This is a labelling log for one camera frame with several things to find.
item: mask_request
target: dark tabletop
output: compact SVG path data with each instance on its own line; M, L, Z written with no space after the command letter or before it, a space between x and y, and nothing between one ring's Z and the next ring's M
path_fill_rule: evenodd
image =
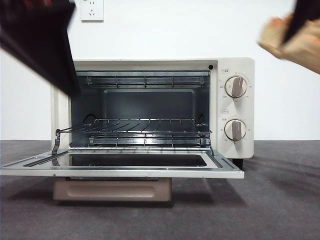
M2 141L1 165L50 150ZM2 240L319 240L320 141L257 141L245 179L173 179L173 204L59 202L53 177L1 176Z

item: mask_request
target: oven door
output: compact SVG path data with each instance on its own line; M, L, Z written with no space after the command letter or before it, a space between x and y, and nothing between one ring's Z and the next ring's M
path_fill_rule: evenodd
M77 149L45 152L1 167L5 176L243 179L227 158L202 149Z

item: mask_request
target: control knob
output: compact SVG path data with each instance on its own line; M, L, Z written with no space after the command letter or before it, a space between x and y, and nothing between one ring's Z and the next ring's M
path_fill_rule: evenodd
M247 91L247 83L242 76L233 76L226 81L224 89L230 97L240 98Z
M228 139L239 141L246 135L246 126L242 121L233 119L224 126L224 133Z

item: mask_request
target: wall socket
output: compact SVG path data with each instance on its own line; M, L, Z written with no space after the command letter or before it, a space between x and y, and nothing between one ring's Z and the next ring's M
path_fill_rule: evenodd
M80 18L83 22L102 22L104 0L80 0Z

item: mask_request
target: cream toaster oven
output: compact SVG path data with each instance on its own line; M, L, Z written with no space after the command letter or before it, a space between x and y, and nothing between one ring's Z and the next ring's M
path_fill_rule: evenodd
M169 201L172 178L242 179L254 154L254 61L76 60L51 87L52 151L2 175L55 177L57 200Z

